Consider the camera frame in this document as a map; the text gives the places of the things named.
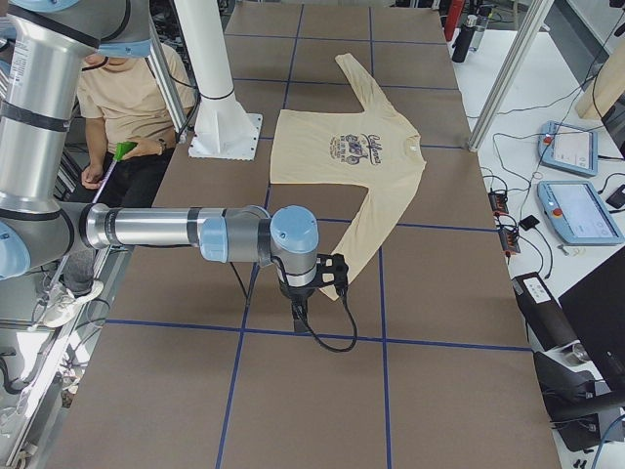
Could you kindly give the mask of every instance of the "black pants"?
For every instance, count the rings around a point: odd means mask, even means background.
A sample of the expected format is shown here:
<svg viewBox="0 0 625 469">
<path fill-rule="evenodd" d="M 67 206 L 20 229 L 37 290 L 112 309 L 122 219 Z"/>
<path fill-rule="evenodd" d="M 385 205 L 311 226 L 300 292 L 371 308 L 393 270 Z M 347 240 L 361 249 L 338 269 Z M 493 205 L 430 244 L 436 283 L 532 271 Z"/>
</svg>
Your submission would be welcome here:
<svg viewBox="0 0 625 469">
<path fill-rule="evenodd" d="M 118 162 L 98 202 L 109 207 L 151 207 L 173 153 L 174 149 L 167 149 L 160 156 L 136 156 Z M 112 160 L 113 155 L 107 152 L 104 157 L 104 173 Z M 85 189 L 79 182 L 69 201 L 88 203 L 94 199 L 96 192 Z"/>
<path fill-rule="evenodd" d="M 109 207 L 148 208 L 151 207 L 165 176 L 165 171 L 174 150 L 168 149 L 162 155 L 137 156 L 120 161 L 106 183 L 98 202 Z M 104 157 L 104 173 L 112 162 L 113 155 Z M 91 202 L 97 191 L 90 191 L 78 182 L 70 196 L 70 202 Z M 71 254 L 63 270 L 62 282 L 75 296 L 86 295 L 94 282 L 95 249 Z"/>
</svg>

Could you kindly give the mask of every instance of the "table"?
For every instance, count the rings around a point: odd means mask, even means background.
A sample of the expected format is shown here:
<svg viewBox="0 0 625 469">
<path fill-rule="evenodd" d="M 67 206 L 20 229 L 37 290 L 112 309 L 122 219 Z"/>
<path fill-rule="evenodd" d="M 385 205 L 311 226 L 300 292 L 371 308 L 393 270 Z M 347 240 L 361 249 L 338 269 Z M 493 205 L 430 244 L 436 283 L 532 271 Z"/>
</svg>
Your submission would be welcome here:
<svg viewBox="0 0 625 469">
<path fill-rule="evenodd" d="M 256 158 L 179 147 L 156 205 L 303 204 L 329 252 L 364 191 L 269 185 L 269 158 L 281 108 L 361 111 L 340 53 L 422 134 L 418 194 L 350 288 L 359 343 L 294 334 L 275 269 L 237 266 L 245 308 L 229 266 L 138 248 L 49 467 L 560 467 L 438 14 L 242 3 L 226 40 L 237 98 L 264 115 Z M 349 340 L 339 304 L 315 294 L 309 314 Z"/>
<path fill-rule="evenodd" d="M 469 53 L 463 63 L 454 64 L 454 71 L 458 79 L 458 86 L 462 92 L 463 103 L 469 116 L 470 126 L 473 126 L 476 122 L 473 116 L 479 115 L 499 71 L 499 65 L 506 57 L 515 34 L 513 31 L 488 30 L 483 36 L 479 50 L 476 53 Z M 537 167 L 540 155 L 537 150 L 538 137 L 535 134 L 539 131 L 542 124 L 548 120 L 558 122 L 564 120 L 568 124 L 583 128 L 601 126 L 597 129 L 599 134 L 599 154 L 612 157 L 620 156 L 620 151 L 600 121 L 584 120 L 577 116 L 574 110 L 574 103 L 581 97 L 581 92 L 578 93 L 578 85 L 549 34 L 547 32 L 538 33 L 508 96 L 502 104 L 500 112 L 506 112 L 514 108 L 541 107 L 554 102 L 558 98 L 569 94 L 570 96 L 550 107 L 498 115 L 479 149 L 479 164 L 482 168 L 488 168 L 496 176 L 503 178 L 510 189 L 527 189 L 527 183 L 521 178 L 506 172 L 502 168 L 502 162 L 506 168 L 528 179 L 534 171 L 539 171 L 538 178 L 532 181 L 529 197 L 525 200 L 525 193 L 511 192 L 509 194 L 508 206 L 510 213 L 517 221 L 521 219 L 521 213 L 523 217 L 534 215 L 540 220 L 541 223 L 537 228 L 545 236 L 553 252 L 554 267 L 548 278 L 545 278 L 545 276 L 548 272 L 550 256 L 545 240 L 534 230 L 529 232 L 521 230 L 521 234 L 543 252 L 546 267 L 542 271 L 542 277 L 556 298 L 622 247 L 622 245 L 585 246 L 582 248 L 569 246 L 565 247 L 564 250 L 558 247 L 562 245 L 562 241 L 546 219 L 542 205 L 540 205 L 536 195 L 535 185 L 540 179 L 549 181 L 587 179 L 542 165 Z M 497 134 L 531 137 L 524 140 L 515 140 L 497 136 Z M 495 136 L 501 159 L 493 145 L 493 136 Z M 599 174 L 591 178 L 590 181 L 599 190 L 604 184 L 604 179 L 609 174 L 622 172 L 625 169 L 622 166 L 622 162 L 600 160 Z M 483 170 L 483 174 L 490 173 L 488 170 Z M 491 178 L 485 178 L 487 188 L 490 188 L 490 180 Z M 612 178 L 603 198 L 605 199 L 620 184 L 622 184 L 622 180 L 619 180 L 617 177 Z M 503 186 L 498 181 L 494 181 L 493 188 L 502 189 Z M 625 217 L 617 214 L 614 215 L 614 220 L 621 230 L 625 229 Z M 539 266 L 540 258 L 538 253 L 526 241 L 521 240 L 521 254 L 513 256 L 509 264 L 510 277 L 536 272 Z M 562 357 L 559 357 L 557 352 L 549 355 L 558 362 L 563 362 Z M 592 370 L 596 376 L 599 376 L 591 363 L 577 366 L 574 370 L 581 371 L 584 369 Z M 559 443 L 563 467 L 567 467 L 568 464 L 572 464 L 580 457 L 582 459 L 588 457 L 581 451 L 578 453 L 569 452 L 558 436 L 556 436 L 556 439 Z M 602 452 L 602 462 L 599 467 L 616 469 L 622 466 L 623 458 L 625 458 L 625 445 L 608 445 Z"/>
</svg>

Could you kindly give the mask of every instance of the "sneaker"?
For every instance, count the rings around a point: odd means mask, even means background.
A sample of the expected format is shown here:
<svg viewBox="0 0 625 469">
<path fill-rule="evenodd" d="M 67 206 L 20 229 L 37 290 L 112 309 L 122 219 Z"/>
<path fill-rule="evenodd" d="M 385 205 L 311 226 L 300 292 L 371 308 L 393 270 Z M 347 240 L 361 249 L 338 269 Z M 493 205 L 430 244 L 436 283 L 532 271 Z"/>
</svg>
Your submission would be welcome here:
<svg viewBox="0 0 625 469">
<path fill-rule="evenodd" d="M 86 295 L 74 297 L 71 290 L 58 283 L 50 292 L 50 303 L 41 318 L 41 323 L 47 327 L 60 327 L 73 320 L 82 306 L 97 298 L 104 290 L 104 284 L 94 280 L 91 291 Z"/>
</svg>

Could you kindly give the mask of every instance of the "touchscreen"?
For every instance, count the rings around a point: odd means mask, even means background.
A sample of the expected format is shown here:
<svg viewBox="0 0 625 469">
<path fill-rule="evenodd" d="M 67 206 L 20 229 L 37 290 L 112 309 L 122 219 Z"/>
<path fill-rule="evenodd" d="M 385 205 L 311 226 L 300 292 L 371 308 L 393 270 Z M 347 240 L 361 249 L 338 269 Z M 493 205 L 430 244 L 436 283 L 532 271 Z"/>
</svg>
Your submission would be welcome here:
<svg viewBox="0 0 625 469">
<path fill-rule="evenodd" d="M 554 159 L 556 161 L 590 168 L 592 153 L 592 134 L 570 127 L 561 126 L 554 140 Z"/>
<path fill-rule="evenodd" d="M 616 236 L 588 187 L 554 184 L 551 190 L 576 237 Z"/>
</svg>

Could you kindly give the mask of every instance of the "red bottle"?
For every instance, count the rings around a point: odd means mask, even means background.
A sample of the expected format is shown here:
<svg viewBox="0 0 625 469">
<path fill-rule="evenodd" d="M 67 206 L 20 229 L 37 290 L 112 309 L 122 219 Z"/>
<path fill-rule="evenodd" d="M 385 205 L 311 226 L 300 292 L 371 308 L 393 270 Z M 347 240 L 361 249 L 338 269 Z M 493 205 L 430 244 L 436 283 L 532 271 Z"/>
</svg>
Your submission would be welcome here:
<svg viewBox="0 0 625 469">
<path fill-rule="evenodd" d="M 462 9 L 465 7 L 465 0 L 453 0 L 453 3 L 449 7 L 447 13 L 447 19 L 445 20 L 445 41 L 449 42 L 453 37 L 453 31 L 455 31 L 458 25 L 458 20 L 462 15 Z"/>
</svg>

